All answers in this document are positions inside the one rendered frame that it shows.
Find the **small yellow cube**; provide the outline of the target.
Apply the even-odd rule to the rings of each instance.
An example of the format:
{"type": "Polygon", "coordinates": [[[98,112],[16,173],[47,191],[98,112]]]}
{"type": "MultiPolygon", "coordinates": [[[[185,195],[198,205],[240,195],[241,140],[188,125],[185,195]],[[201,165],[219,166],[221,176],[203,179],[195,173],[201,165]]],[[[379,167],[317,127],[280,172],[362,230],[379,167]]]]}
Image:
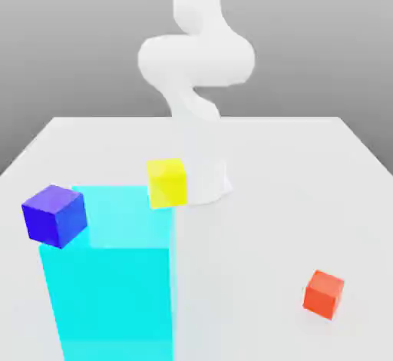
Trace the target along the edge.
{"type": "Polygon", "coordinates": [[[147,162],[148,191],[153,209],[187,204],[187,173],[179,158],[147,162]]]}

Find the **small blue cube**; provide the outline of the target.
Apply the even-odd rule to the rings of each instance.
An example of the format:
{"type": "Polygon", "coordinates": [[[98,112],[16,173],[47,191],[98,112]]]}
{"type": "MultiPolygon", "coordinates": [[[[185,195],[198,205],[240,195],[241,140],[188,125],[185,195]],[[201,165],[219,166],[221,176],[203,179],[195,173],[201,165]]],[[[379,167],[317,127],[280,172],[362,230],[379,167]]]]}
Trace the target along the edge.
{"type": "Polygon", "coordinates": [[[64,248],[87,225],[82,193],[50,184],[22,205],[29,238],[64,248]]]}

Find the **small orange cube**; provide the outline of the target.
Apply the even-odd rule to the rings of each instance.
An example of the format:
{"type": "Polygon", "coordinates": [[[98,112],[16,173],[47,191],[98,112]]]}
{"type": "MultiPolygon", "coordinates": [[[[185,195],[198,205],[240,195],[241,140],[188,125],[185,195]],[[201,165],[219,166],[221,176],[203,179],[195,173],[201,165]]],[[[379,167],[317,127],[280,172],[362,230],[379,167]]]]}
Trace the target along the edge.
{"type": "Polygon", "coordinates": [[[339,305],[345,281],[316,270],[305,288],[303,307],[332,320],[339,305]]]}

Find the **large cyan box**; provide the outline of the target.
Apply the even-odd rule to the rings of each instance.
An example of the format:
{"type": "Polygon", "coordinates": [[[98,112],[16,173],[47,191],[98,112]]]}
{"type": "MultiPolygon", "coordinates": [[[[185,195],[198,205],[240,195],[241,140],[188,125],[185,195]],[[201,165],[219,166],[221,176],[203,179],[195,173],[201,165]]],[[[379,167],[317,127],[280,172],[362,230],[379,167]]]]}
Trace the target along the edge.
{"type": "Polygon", "coordinates": [[[80,186],[88,226],[39,253],[64,361],[173,361],[174,211],[145,186],[80,186]]]}

